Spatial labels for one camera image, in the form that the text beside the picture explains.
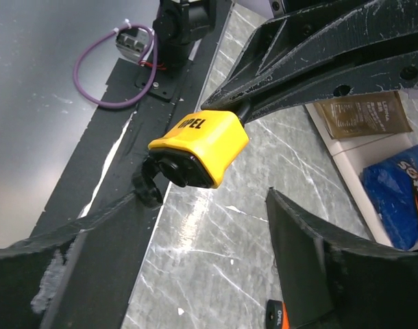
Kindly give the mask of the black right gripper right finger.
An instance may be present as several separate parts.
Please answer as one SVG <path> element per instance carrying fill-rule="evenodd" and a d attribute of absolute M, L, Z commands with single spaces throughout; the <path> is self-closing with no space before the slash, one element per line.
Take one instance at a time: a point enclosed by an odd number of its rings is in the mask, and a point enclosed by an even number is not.
<path fill-rule="evenodd" d="M 418 249 L 363 239 L 274 188 L 266 207 L 290 328 L 418 328 Z"/>

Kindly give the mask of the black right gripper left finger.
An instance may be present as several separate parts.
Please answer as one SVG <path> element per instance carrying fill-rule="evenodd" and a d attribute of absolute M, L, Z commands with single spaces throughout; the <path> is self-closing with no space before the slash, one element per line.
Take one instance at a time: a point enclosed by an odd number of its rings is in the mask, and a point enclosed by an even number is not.
<path fill-rule="evenodd" d="M 0 249 L 0 328 L 120 328 L 157 217 L 128 194 Z"/>

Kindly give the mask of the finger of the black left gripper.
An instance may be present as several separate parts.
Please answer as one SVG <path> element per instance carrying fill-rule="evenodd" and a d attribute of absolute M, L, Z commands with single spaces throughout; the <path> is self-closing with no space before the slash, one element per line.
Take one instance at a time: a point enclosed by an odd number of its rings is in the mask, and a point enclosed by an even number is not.
<path fill-rule="evenodd" d="M 247 122 L 278 110 L 338 97 L 418 89 L 418 50 L 359 66 L 340 66 L 327 73 L 297 77 L 251 97 Z"/>
<path fill-rule="evenodd" d="M 418 1 L 321 3 L 258 27 L 226 80 L 202 107 L 232 110 L 297 77 L 414 50 L 418 50 Z"/>

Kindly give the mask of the orange padlock with keys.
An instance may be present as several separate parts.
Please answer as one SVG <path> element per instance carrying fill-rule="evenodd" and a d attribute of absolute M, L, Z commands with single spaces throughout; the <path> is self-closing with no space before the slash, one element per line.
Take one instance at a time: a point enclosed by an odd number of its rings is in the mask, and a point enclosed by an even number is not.
<path fill-rule="evenodd" d="M 268 300 L 265 311 L 266 329 L 289 329 L 285 303 L 279 300 Z"/>

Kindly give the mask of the yellow padlock with keys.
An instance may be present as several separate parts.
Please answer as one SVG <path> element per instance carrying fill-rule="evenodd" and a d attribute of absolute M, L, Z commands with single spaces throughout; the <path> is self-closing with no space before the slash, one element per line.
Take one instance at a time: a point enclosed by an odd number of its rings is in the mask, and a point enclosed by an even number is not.
<path fill-rule="evenodd" d="M 227 168 L 249 142 L 247 116 L 247 109 L 194 112 L 151 141 L 147 157 L 132 177 L 142 204 L 151 209 L 163 204 L 154 182 L 159 173 L 178 187 L 218 188 Z"/>

